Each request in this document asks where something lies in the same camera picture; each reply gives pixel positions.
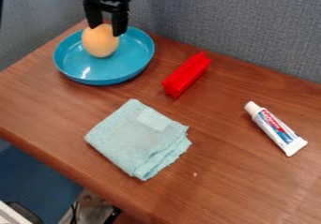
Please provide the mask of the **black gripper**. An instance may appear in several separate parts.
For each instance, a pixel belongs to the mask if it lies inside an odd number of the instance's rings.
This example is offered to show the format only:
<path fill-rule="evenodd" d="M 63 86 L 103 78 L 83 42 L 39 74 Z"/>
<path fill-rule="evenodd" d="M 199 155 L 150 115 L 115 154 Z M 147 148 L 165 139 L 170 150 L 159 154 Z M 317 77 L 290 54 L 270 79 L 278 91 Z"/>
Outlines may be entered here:
<path fill-rule="evenodd" d="M 131 0 L 83 0 L 90 28 L 103 23 L 102 12 L 111 13 L 112 35 L 119 37 L 127 32 Z"/>

